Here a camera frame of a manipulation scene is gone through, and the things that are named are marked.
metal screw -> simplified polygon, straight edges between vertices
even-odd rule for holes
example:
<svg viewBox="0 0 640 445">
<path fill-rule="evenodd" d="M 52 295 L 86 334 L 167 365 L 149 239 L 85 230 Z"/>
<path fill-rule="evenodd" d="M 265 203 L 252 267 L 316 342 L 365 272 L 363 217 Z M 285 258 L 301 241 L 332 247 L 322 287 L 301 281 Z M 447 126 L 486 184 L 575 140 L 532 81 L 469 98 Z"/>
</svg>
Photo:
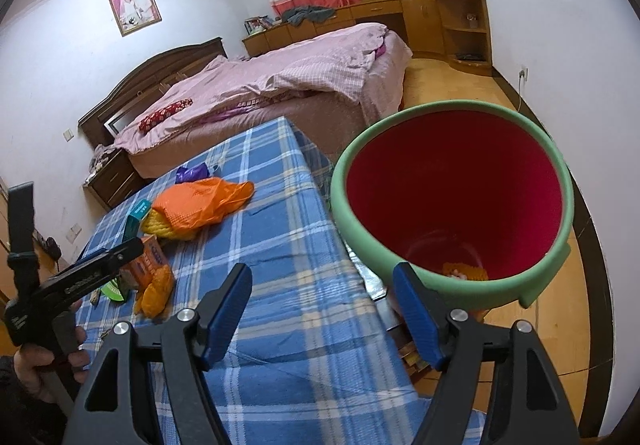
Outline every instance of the metal screw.
<svg viewBox="0 0 640 445">
<path fill-rule="evenodd" d="M 520 333 L 530 333 L 533 327 L 526 320 L 519 320 L 518 322 L 516 322 L 516 329 Z"/>
<path fill-rule="evenodd" d="M 456 322 L 464 322 L 465 320 L 467 320 L 469 318 L 469 315 L 466 311 L 461 310 L 461 309 L 454 309 L 451 311 L 450 313 L 451 318 L 453 320 L 455 320 Z"/>
<path fill-rule="evenodd" d="M 196 312 L 191 308 L 178 311 L 178 320 L 180 322 L 189 322 L 194 316 L 196 316 Z"/>
<path fill-rule="evenodd" d="M 129 324 L 126 322 L 118 322 L 114 327 L 113 327 L 113 332 L 116 335 L 124 335 L 127 331 L 129 331 Z"/>
</svg>

blue plaid tablecloth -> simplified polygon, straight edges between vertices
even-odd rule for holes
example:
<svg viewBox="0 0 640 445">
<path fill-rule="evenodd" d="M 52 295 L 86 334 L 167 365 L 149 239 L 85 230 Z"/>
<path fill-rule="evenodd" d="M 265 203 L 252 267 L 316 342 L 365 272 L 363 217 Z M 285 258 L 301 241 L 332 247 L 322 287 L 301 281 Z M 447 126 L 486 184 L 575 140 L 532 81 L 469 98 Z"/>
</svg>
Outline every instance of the blue plaid tablecloth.
<svg viewBox="0 0 640 445">
<path fill-rule="evenodd" d="M 253 271 L 254 289 L 225 358 L 206 373 L 234 445 L 409 444 L 429 400 L 419 398 L 386 334 L 362 279 L 326 209 L 331 164 L 295 126 L 278 118 L 188 162 L 218 164 L 231 182 L 255 193 L 194 241 L 168 243 L 176 285 L 164 318 L 196 307 L 237 262 Z M 175 170 L 140 190 L 100 221 L 85 253 L 111 248 L 127 213 L 175 182 Z M 78 323 L 92 356 L 117 321 L 152 323 L 104 296 L 85 299 Z M 152 366 L 165 443 L 178 443 L 161 365 Z M 472 415 L 465 445 L 479 442 L 484 415 Z"/>
</svg>

green bucket rim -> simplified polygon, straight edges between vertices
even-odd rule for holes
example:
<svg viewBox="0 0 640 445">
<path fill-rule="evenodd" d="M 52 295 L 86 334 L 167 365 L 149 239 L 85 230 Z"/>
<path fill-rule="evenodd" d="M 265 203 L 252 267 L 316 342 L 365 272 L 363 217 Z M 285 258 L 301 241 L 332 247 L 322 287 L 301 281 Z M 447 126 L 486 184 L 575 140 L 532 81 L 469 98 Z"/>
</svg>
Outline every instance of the green bucket rim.
<svg viewBox="0 0 640 445">
<path fill-rule="evenodd" d="M 473 302 L 473 299 L 479 298 L 479 296 L 497 298 L 508 295 L 505 293 L 508 291 L 516 292 L 523 289 L 533 289 L 535 290 L 533 293 L 529 295 L 517 295 L 513 299 L 519 300 L 523 307 L 528 307 L 548 283 L 551 282 L 551 279 L 556 275 L 568 255 L 566 243 L 574 219 L 574 188 L 564 158 L 562 158 L 560 151 L 551 138 L 535 123 L 511 109 L 502 107 L 501 105 L 489 104 L 488 102 L 478 102 L 476 100 L 448 100 L 417 105 L 397 112 L 370 126 L 350 143 L 335 165 L 330 192 L 335 224 L 344 240 L 350 245 L 356 255 L 362 259 L 363 263 L 367 264 L 367 261 L 373 260 L 373 257 L 368 259 L 367 256 L 375 253 L 378 256 L 377 260 L 383 261 L 386 264 L 386 266 L 383 266 L 384 270 L 381 273 L 375 270 L 374 272 L 380 276 L 385 284 L 390 285 L 392 283 L 393 267 L 397 263 L 405 261 L 405 259 L 384 247 L 382 243 L 379 243 L 355 216 L 347 199 L 346 177 L 354 158 L 360 149 L 370 140 L 410 118 L 445 110 L 472 110 L 494 114 L 520 126 L 540 144 L 556 170 L 556 175 L 558 176 L 561 187 L 562 216 L 560 227 L 551 248 L 549 248 L 545 256 L 531 268 L 512 277 L 491 281 L 460 281 L 459 279 L 445 277 L 439 273 L 421 268 L 413 263 L 412 266 L 423 284 L 441 292 L 445 297 L 459 300 L 460 304 L 462 304 L 463 307 L 466 306 L 467 309 L 480 308 L 480 306 L 476 307 Z M 504 303 L 485 306 L 484 308 L 489 309 L 503 304 Z"/>
</svg>

orange box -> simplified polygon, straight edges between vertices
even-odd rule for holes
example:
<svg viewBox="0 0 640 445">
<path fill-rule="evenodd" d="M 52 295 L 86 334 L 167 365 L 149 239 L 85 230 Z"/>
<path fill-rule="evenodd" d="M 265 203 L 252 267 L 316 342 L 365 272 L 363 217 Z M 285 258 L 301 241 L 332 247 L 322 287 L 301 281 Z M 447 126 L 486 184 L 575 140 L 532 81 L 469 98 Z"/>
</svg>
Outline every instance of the orange box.
<svg viewBox="0 0 640 445">
<path fill-rule="evenodd" d="M 120 276 L 132 289 L 136 290 L 146 289 L 157 269 L 164 265 L 171 269 L 155 235 L 145 235 L 142 242 L 145 245 L 142 255 L 120 268 Z"/>
</svg>

wedding photo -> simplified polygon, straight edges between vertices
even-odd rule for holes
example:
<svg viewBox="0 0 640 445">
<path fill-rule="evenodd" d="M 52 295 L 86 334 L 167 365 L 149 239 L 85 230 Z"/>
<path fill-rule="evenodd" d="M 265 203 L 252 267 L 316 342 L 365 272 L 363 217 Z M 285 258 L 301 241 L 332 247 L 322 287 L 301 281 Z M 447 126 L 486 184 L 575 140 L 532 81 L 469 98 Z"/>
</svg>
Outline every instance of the wedding photo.
<svg viewBox="0 0 640 445">
<path fill-rule="evenodd" d="M 162 20 L 155 0 L 109 0 L 109 3 L 122 36 Z"/>
</svg>

